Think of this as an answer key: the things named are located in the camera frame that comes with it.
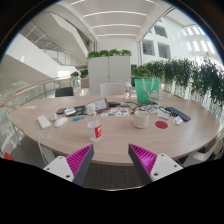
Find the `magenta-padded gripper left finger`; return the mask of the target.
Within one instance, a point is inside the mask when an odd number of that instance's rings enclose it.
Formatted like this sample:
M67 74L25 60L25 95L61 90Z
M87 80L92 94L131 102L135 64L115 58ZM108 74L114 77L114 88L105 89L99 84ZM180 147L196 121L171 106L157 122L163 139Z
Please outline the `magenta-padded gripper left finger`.
M68 156L58 156L44 170L82 186L93 155L94 146L90 144Z

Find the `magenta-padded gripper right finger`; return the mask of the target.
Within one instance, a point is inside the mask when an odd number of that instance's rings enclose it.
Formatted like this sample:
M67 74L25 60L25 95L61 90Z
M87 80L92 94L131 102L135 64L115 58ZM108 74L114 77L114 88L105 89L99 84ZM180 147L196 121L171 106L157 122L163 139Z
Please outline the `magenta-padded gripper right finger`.
M182 167L165 153L155 154L140 146L130 144L128 154L143 185L164 178Z

